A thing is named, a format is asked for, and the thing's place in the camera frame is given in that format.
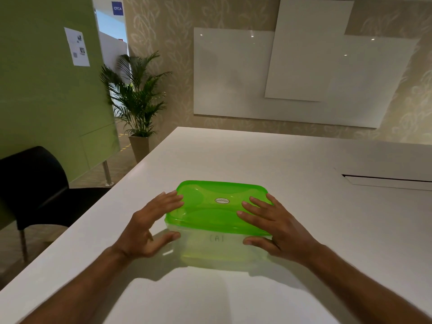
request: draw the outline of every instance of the green wall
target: green wall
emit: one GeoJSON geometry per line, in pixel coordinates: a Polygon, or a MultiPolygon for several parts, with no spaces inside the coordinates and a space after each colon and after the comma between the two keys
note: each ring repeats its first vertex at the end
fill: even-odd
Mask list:
{"type": "Polygon", "coordinates": [[[1,4],[0,158],[40,145],[72,181],[120,150],[99,79],[103,61],[92,1],[1,4]],[[83,33],[90,67],[73,65],[64,27],[83,33]]]}

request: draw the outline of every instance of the chair backrest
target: chair backrest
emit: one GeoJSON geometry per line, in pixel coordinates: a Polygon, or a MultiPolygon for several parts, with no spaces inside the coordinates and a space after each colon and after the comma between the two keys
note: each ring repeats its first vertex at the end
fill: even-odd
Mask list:
{"type": "Polygon", "coordinates": [[[69,188],[57,159],[36,146],[0,160],[0,197],[16,215],[34,211],[69,188]]]}

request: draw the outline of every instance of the green lid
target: green lid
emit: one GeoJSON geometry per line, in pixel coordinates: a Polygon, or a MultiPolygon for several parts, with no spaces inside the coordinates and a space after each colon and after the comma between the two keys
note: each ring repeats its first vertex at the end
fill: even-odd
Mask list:
{"type": "Polygon", "coordinates": [[[250,196],[271,204],[267,190],[259,185],[186,180],[177,192],[183,195],[184,205],[166,214],[167,224],[222,233],[270,235],[241,220],[236,213],[246,211],[241,202],[250,202],[250,196]]]}

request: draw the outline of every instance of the plastic container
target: plastic container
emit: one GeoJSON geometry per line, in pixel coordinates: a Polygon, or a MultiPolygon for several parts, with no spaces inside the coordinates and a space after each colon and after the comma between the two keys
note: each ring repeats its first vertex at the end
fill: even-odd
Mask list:
{"type": "Polygon", "coordinates": [[[214,261],[252,262],[267,257],[264,250],[242,242],[247,236],[269,234],[244,222],[236,214],[238,210],[245,211],[241,202],[250,202],[250,196],[271,203],[267,200],[265,188],[187,180],[178,186],[177,191],[183,195],[184,205],[168,213],[165,223],[169,230],[181,233],[176,252],[186,264],[213,267],[214,261]]]}

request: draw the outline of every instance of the leaf pattern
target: leaf pattern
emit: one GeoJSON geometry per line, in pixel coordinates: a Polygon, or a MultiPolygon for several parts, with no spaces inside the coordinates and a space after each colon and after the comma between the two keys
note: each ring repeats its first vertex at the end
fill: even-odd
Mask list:
{"type": "Polygon", "coordinates": [[[153,148],[177,126],[432,144],[432,4],[356,0],[347,34],[420,38],[381,126],[369,128],[194,115],[193,28],[274,31],[280,0],[124,0],[132,55],[159,50],[167,110],[154,120],[153,148]]]}

